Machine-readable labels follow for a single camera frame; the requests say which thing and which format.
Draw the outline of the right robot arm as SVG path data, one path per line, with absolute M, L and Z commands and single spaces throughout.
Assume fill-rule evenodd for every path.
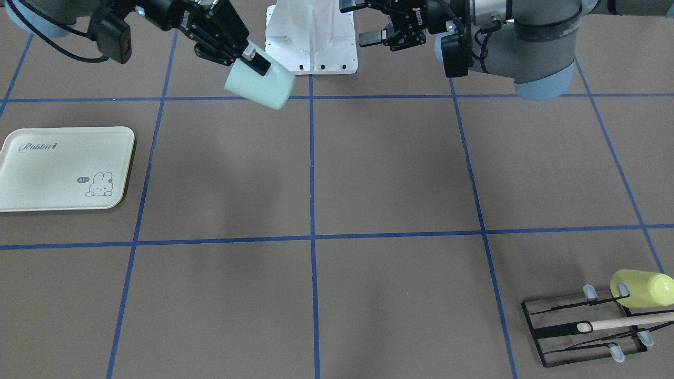
M 229 1 L 3 1 L 15 24 L 78 62 L 126 63 L 132 55 L 128 14 L 136 12 L 162 31 L 178 29 L 195 41 L 195 55 L 225 66 L 245 63 L 265 75 L 271 62 L 249 41 L 250 31 Z M 77 35 L 96 43 L 101 56 L 86 58 L 55 43 Z

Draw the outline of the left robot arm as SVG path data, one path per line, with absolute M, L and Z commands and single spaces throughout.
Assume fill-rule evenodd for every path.
M 508 77 L 532 101 L 560 96 L 576 63 L 576 33 L 586 15 L 672 18 L 672 1 L 341 1 L 346 14 L 370 8 L 389 17 L 383 29 L 363 32 L 361 47 L 391 51 L 436 36 L 434 51 L 448 78 L 469 72 Z

